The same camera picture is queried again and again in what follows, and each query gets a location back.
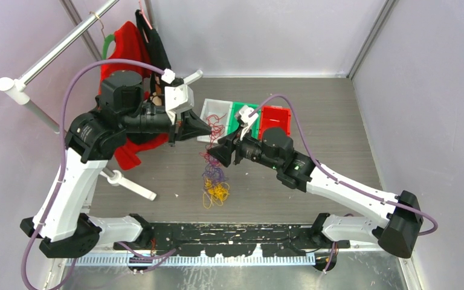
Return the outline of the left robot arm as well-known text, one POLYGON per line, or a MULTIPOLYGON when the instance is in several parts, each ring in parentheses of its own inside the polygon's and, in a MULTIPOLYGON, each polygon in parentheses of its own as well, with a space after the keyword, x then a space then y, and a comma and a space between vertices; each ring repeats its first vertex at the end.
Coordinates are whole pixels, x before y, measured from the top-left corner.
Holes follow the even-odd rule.
POLYGON ((143 77, 137 72, 117 71, 101 82, 97 106, 76 117, 62 141, 65 159, 44 205, 21 222, 27 236, 40 239, 46 257, 79 258, 110 243, 139 250, 150 246, 153 229, 140 215, 100 218, 82 208, 129 134, 167 134, 170 144, 210 134, 210 126, 193 112, 190 84, 201 76, 197 71, 166 86, 164 106, 144 98, 143 77))

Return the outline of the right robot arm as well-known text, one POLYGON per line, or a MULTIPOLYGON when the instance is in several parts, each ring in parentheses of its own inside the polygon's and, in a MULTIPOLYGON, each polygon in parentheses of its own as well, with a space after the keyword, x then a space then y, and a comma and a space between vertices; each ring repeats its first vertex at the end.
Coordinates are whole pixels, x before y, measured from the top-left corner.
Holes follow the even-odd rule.
POLYGON ((315 246, 326 248, 332 242, 355 240, 376 243, 396 257, 411 257, 424 222, 415 194, 384 192, 340 175, 295 150, 293 139, 279 127, 269 128, 260 140, 250 134, 229 134, 207 152, 224 167, 242 160, 269 167, 286 187, 328 198, 357 212, 354 217, 320 213, 311 232, 315 246))

